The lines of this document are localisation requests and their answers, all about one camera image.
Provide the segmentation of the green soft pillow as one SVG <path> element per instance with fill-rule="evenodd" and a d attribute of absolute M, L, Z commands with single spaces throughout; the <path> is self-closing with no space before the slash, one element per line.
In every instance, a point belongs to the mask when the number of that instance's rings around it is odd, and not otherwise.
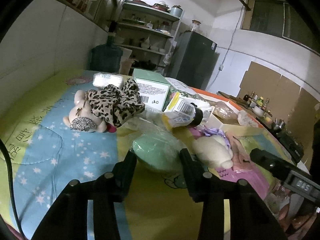
<path fill-rule="evenodd" d="M 160 173 L 179 173 L 180 150 L 185 144 L 167 132 L 142 134 L 132 142 L 137 159 L 148 169 Z"/>

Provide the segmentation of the clear plastic bag of bits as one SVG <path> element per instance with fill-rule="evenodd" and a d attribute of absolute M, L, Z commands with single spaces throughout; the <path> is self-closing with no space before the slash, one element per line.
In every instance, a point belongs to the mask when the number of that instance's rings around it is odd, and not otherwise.
<path fill-rule="evenodd" d="M 238 118 L 238 115 L 230 107 L 228 107 L 223 101 L 214 102 L 213 106 L 214 106 L 213 114 L 215 116 L 218 116 L 221 119 L 236 120 Z"/>

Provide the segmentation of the grey metal storage shelf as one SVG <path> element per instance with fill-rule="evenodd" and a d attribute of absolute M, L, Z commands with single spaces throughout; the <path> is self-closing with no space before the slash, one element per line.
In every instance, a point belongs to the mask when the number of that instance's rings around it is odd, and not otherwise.
<path fill-rule="evenodd" d="M 153 70 L 163 74 L 169 64 L 178 36 L 180 18 L 168 12 L 153 9 L 141 0 L 125 0 L 117 15 L 118 30 L 116 45 L 131 51 L 132 64 L 129 75 L 135 68 Z"/>

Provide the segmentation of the black gas stove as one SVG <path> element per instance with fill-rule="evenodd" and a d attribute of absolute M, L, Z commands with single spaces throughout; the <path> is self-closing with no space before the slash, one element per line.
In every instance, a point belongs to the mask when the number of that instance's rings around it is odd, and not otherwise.
<path fill-rule="evenodd" d="M 280 144 L 291 155 L 292 161 L 297 165 L 304 156 L 304 148 L 301 143 L 298 143 L 293 137 L 292 133 L 285 127 L 282 130 L 274 131 L 271 127 L 272 124 L 262 125 L 280 142 Z"/>

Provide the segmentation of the kitchen counter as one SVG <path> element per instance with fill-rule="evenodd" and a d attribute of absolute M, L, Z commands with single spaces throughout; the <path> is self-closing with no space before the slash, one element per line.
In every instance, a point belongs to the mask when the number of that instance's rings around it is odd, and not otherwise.
<path fill-rule="evenodd" d="M 262 109 L 265 111 L 264 115 L 262 117 L 257 116 L 254 112 L 253 112 L 253 107 L 257 105 L 257 100 L 259 99 L 259 96 L 257 94 L 255 94 L 255 92 L 253 91 L 251 94 L 245 94 L 245 96 L 243 98 L 240 97 L 234 97 L 232 95 L 228 95 L 224 92 L 218 91 L 218 93 L 221 96 L 224 96 L 225 98 L 228 98 L 232 101 L 234 101 L 235 103 L 237 103 L 238 105 L 240 105 L 241 107 L 245 108 L 246 110 L 249 110 L 250 113 L 253 114 L 253 116 L 255 117 L 256 120 L 258 120 L 259 123 L 264 123 L 266 125 L 270 125 L 272 124 L 272 122 L 275 121 L 275 119 L 272 119 L 273 115 L 271 114 L 270 110 L 267 110 L 267 104 L 269 103 L 269 100 L 267 99 L 266 102 L 264 102 Z"/>

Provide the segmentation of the red pot with lid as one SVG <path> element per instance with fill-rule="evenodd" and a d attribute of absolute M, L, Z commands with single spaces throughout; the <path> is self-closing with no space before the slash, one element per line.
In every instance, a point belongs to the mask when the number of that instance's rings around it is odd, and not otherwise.
<path fill-rule="evenodd" d="M 168 5 L 164 2 L 164 1 L 159 1 L 158 3 L 155 3 L 153 6 L 152 6 L 153 9 L 157 9 L 157 10 L 161 10 L 161 11 L 164 11 L 164 12 L 168 12 L 169 11 L 169 7 Z"/>

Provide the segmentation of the green water jug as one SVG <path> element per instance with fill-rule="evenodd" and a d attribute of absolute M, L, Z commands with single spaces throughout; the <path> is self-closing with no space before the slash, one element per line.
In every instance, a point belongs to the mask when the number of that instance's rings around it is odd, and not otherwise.
<path fill-rule="evenodd" d="M 115 36 L 109 36 L 105 44 L 92 49 L 89 69 L 98 72 L 118 73 L 123 51 L 114 42 Z"/>

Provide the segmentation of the cream plush bear purple bow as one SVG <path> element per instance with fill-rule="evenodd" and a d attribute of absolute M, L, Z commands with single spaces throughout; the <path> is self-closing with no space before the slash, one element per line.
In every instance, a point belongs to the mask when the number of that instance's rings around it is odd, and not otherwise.
<path fill-rule="evenodd" d="M 193 152 L 208 168 L 229 169 L 233 166 L 233 152 L 224 131 L 204 128 L 202 136 L 193 141 Z"/>

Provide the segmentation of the white bowl on counter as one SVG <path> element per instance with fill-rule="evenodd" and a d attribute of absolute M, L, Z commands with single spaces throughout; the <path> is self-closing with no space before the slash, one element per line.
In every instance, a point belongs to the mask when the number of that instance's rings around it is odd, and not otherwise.
<path fill-rule="evenodd" d="M 259 117 L 262 117 L 264 115 L 264 113 L 265 113 L 265 111 L 262 108 L 260 108 L 259 106 L 257 106 L 257 105 L 254 106 L 252 110 Z"/>

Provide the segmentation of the blue enamel pot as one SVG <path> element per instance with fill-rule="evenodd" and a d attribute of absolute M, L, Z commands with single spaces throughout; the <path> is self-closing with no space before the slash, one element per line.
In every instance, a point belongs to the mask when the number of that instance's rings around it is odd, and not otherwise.
<path fill-rule="evenodd" d="M 170 14 L 180 18 L 182 15 L 183 9 L 181 8 L 180 5 L 173 5 L 170 9 Z"/>

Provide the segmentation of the yellow white bottle black cap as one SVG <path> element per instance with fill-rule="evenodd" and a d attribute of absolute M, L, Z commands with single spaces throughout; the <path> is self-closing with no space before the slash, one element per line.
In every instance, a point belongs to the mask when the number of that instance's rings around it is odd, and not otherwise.
<path fill-rule="evenodd" d="M 176 92 L 164 110 L 162 119 L 168 129 L 193 128 L 202 122 L 203 111 L 194 103 L 188 102 L 181 93 Z"/>

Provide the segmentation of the white tissue pack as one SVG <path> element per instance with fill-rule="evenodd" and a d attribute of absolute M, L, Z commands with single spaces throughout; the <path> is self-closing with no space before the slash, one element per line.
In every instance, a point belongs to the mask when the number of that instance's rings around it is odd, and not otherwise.
<path fill-rule="evenodd" d="M 124 79 L 120 75 L 110 73 L 96 73 L 93 75 L 93 86 L 99 89 L 105 88 L 108 85 L 114 85 L 121 88 L 124 84 Z"/>

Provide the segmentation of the glass jar on refrigerator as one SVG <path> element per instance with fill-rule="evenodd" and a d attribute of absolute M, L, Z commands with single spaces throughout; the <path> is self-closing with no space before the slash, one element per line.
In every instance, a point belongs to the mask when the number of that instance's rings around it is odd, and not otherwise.
<path fill-rule="evenodd" d="M 198 21 L 198 20 L 192 20 L 192 23 L 191 23 L 191 31 L 195 31 L 197 32 L 199 30 L 199 27 L 201 25 L 201 22 Z"/>

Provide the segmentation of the mint green carton box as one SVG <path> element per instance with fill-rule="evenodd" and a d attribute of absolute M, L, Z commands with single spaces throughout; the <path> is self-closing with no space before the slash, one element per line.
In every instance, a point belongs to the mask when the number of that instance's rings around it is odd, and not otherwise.
<path fill-rule="evenodd" d="M 157 72 L 135 68 L 132 77 L 139 88 L 140 100 L 145 105 L 163 111 L 170 83 Z"/>

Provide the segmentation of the white floral printed package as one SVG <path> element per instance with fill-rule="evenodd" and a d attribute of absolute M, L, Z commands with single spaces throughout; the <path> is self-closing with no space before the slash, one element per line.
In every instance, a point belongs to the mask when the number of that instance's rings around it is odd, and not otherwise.
<path fill-rule="evenodd" d="M 170 83 L 168 98 L 165 102 L 165 107 L 170 103 L 171 99 L 174 97 L 175 93 L 179 93 L 182 98 L 184 98 L 189 103 L 194 103 L 197 108 L 199 108 L 203 113 L 203 122 L 207 122 L 210 115 L 213 112 L 214 107 L 210 105 L 202 96 L 196 93 L 193 89 L 188 87 L 185 83 L 173 79 L 171 77 L 165 78 L 168 83 Z"/>

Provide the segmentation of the metal kettle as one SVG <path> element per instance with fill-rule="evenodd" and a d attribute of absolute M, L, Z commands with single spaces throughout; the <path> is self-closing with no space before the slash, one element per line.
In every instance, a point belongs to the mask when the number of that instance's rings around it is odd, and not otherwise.
<path fill-rule="evenodd" d="M 283 119 L 275 119 L 271 127 L 274 131 L 282 130 L 285 127 L 285 121 Z"/>

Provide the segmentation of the yellow-capped condiment bottle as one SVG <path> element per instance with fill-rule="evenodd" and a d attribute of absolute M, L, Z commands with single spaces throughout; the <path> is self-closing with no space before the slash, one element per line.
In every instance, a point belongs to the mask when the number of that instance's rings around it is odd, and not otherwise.
<path fill-rule="evenodd" d="M 257 106 L 262 108 L 264 104 L 264 98 L 261 96 L 258 100 L 257 100 Z"/>

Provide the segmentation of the orange-rimmed cardboard box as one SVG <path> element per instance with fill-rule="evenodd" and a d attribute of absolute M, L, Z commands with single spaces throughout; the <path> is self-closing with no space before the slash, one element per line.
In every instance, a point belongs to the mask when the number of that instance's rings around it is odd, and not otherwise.
<path fill-rule="evenodd" d="M 224 131 L 233 128 L 243 129 L 244 127 L 263 128 L 262 124 L 254 116 L 232 100 L 197 88 L 192 88 L 192 90 L 213 106 L 212 114 L 207 122 L 209 127 L 219 128 Z"/>

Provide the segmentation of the black refrigerator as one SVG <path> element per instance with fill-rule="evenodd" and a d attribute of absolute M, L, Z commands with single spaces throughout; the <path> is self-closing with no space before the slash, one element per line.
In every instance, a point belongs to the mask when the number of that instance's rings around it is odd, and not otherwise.
<path fill-rule="evenodd" d="M 189 87 L 204 90 L 213 73 L 218 54 L 217 44 L 194 32 L 182 33 L 167 68 L 167 77 L 179 80 Z"/>

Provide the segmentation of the leopard print scarf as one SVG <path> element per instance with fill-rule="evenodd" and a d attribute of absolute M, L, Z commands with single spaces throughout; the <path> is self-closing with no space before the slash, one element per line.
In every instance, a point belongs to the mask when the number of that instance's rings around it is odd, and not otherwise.
<path fill-rule="evenodd" d="M 92 113 L 115 128 L 145 110 L 133 79 L 127 79 L 121 88 L 110 84 L 101 90 L 88 90 L 85 95 Z"/>

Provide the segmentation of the pink fluffy soft item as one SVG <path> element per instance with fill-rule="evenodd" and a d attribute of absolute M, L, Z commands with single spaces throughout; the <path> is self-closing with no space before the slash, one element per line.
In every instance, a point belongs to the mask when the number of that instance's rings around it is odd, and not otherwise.
<path fill-rule="evenodd" d="M 241 142 L 231 132 L 227 132 L 226 137 L 229 140 L 231 150 L 233 152 L 232 170 L 237 173 L 249 172 L 253 170 L 254 165 Z"/>

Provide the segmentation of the dark window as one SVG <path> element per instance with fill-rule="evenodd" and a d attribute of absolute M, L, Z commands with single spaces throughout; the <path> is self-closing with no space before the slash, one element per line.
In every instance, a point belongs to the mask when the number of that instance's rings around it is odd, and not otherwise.
<path fill-rule="evenodd" d="M 283 38 L 319 54 L 319 42 L 303 19 L 281 0 L 248 0 L 242 29 Z"/>

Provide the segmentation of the brown cardboard wall panel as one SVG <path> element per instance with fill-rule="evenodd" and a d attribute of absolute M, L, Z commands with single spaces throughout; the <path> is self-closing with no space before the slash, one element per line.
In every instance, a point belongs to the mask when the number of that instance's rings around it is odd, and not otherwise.
<path fill-rule="evenodd" d="M 303 145 L 305 155 L 311 154 L 315 106 L 319 100 L 287 77 L 255 62 L 251 62 L 242 78 L 238 97 L 252 92 L 270 100 L 267 109 L 273 118 L 283 119 L 293 137 Z"/>

